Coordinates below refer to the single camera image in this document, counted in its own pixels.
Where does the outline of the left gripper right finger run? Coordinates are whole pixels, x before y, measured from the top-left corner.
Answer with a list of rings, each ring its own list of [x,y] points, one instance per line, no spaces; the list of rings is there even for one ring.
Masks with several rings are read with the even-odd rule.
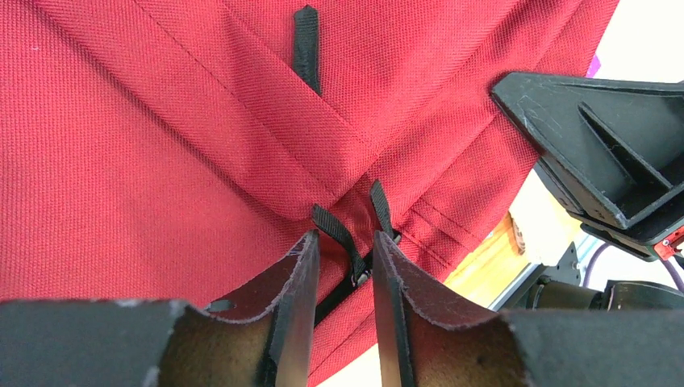
[[[603,291],[549,281],[525,308],[494,312],[373,242],[385,386],[680,386],[683,296],[647,281]]]

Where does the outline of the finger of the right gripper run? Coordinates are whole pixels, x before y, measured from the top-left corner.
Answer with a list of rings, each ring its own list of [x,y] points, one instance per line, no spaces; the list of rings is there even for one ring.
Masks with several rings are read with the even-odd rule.
[[[509,73],[490,94],[574,212],[625,230],[682,204],[682,84]]]
[[[659,260],[658,252],[667,247],[664,240],[679,244],[683,241],[683,195],[680,193],[654,213],[627,230],[621,230],[586,214],[579,214],[566,190],[558,186],[556,176],[544,160],[539,160],[534,171],[545,188],[564,210],[582,223],[581,229],[604,242],[647,262]]]

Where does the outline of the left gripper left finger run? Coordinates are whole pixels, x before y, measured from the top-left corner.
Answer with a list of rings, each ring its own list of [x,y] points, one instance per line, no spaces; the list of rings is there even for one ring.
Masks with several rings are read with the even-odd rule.
[[[319,235],[207,308],[182,300],[1,304],[4,386],[304,386]]]

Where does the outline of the red backpack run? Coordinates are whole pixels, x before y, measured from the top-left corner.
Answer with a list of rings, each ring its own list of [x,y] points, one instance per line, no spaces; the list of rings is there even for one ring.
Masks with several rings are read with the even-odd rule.
[[[316,231],[316,385],[377,340],[377,232],[441,282],[510,207],[490,88],[583,76],[616,6],[4,1],[1,304],[205,309]]]

